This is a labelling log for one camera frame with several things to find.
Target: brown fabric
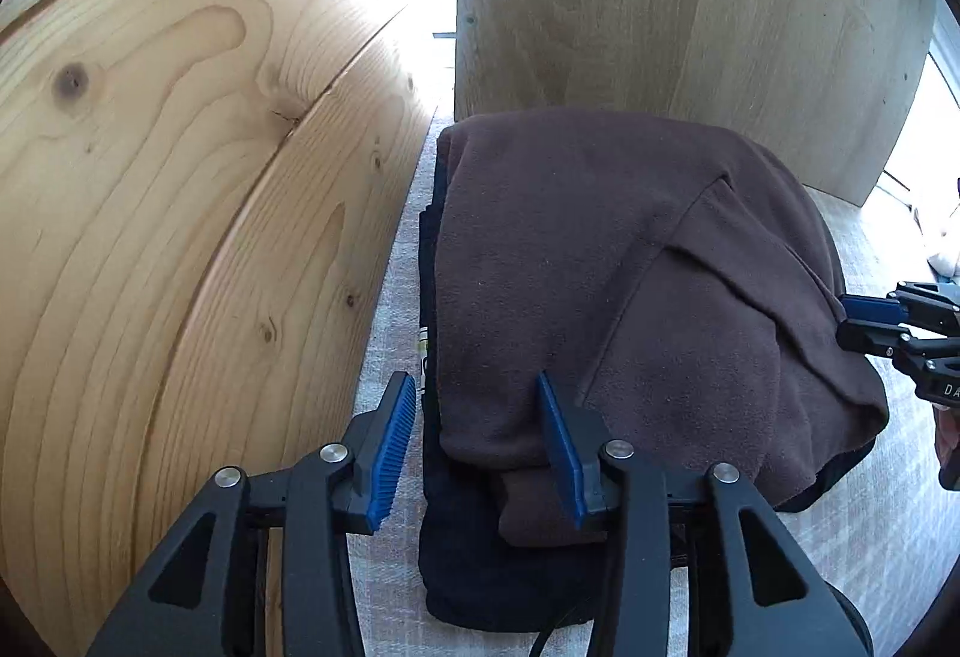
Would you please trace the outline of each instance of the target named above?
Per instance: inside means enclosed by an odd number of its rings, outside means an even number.
[[[502,475],[509,542],[577,540],[544,467],[540,369],[618,436],[694,470],[733,462],[774,504],[885,426],[880,377],[834,342],[827,227],[760,146],[546,109],[470,118],[438,150],[442,444]]]

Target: metal pin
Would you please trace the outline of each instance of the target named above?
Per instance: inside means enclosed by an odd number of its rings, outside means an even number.
[[[630,459],[634,455],[634,447],[625,440],[607,441],[603,448],[613,459]]]
[[[330,443],[320,449],[320,459],[333,464],[334,462],[343,462],[347,458],[349,450],[342,443]]]
[[[713,466],[713,477],[724,484],[736,484],[740,480],[740,470],[730,462],[719,462]]]
[[[243,475],[237,468],[220,468],[213,476],[213,482],[221,489],[229,489],[240,483],[241,478]]]

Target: black garment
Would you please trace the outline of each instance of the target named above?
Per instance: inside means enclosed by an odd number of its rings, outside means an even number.
[[[438,155],[433,202],[419,218],[421,326],[429,331],[424,411],[426,513],[419,539],[419,570],[426,607],[442,622],[488,632],[539,632],[564,612],[568,625],[596,614],[606,563],[605,544],[513,547],[499,534],[500,512],[491,477],[450,459],[440,447],[437,395],[434,256],[446,198],[448,170]],[[816,502],[872,449],[830,460],[816,483],[778,510],[795,513]],[[673,534],[671,566],[686,564],[682,536]]]

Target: black cable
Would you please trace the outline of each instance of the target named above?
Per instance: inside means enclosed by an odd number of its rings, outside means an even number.
[[[553,631],[560,627],[563,627],[565,622],[571,616],[573,616],[573,614],[577,611],[577,609],[585,602],[587,602],[587,598],[580,598],[579,601],[573,604],[573,607],[570,608],[568,612],[563,614],[563,616],[561,616],[559,619],[553,620],[553,622],[551,622],[550,625],[547,625],[546,627],[544,627],[544,629],[539,632],[539,635],[536,636],[536,641],[534,641],[534,644],[530,647],[530,654],[528,655],[528,657],[541,657],[541,654],[544,653],[544,646],[546,646],[546,641],[550,640],[550,636],[553,635]]]

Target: folded clothing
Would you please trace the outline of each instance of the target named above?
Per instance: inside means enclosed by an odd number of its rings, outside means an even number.
[[[546,109],[467,119],[438,149],[440,442],[500,479],[510,544],[581,540],[546,468],[540,369],[618,437],[665,464],[731,462],[775,505],[885,426],[880,377],[834,341],[832,237],[762,147]]]

